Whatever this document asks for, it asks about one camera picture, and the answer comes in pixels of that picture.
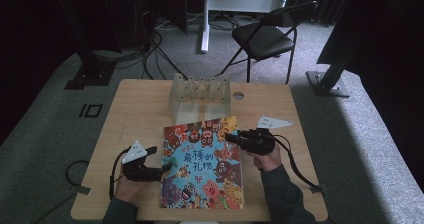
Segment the colorful book cover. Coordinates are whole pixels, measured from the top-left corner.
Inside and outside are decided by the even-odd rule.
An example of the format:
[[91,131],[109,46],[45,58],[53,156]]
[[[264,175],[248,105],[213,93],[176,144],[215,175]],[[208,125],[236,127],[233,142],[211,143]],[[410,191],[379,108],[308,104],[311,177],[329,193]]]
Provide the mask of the colorful book cover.
[[237,133],[235,116],[164,128],[162,207],[243,208],[240,148],[224,133]]

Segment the small round object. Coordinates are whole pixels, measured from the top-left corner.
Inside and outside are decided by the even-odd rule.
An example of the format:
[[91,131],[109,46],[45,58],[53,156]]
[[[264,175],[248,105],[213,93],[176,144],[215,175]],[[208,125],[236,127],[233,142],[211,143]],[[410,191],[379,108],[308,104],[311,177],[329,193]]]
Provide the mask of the small round object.
[[233,97],[237,100],[242,100],[244,98],[243,92],[236,91],[233,93]]

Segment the person's hand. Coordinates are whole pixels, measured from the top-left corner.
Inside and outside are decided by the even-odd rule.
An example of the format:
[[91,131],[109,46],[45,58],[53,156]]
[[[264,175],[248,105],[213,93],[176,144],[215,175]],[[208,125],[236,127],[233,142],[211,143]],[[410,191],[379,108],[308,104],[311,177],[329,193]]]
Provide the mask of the person's hand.
[[281,165],[280,146],[278,144],[275,144],[274,150],[267,155],[262,156],[247,151],[245,153],[253,157],[253,165],[259,170],[271,171]]
[[115,198],[134,203],[138,193],[143,190],[151,182],[135,182],[128,180],[126,176],[121,177],[118,180],[118,185],[116,187]]

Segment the sleeve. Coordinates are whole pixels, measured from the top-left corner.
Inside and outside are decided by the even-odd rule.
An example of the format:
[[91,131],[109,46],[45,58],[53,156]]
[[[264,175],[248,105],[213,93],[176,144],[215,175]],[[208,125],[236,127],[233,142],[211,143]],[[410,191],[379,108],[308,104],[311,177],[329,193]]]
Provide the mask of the sleeve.
[[303,206],[302,191],[290,181],[283,165],[261,172],[261,178],[271,223],[316,223]]
[[137,221],[137,212],[138,208],[134,204],[113,198],[103,217],[102,224],[135,224]]

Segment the handheld controller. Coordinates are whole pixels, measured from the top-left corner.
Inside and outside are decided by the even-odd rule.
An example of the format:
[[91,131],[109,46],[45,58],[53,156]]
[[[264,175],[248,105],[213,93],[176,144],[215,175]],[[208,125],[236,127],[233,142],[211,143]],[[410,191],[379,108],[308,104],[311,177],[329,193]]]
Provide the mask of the handheld controller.
[[122,172],[128,180],[136,182],[160,181],[162,174],[171,170],[172,162],[163,165],[162,168],[151,168],[144,165],[146,157],[155,154],[157,149],[157,147],[144,149],[138,141],[134,143],[122,160]]
[[274,150],[275,139],[267,128],[250,129],[249,131],[237,131],[237,135],[225,133],[225,140],[236,143],[242,150],[266,155]]

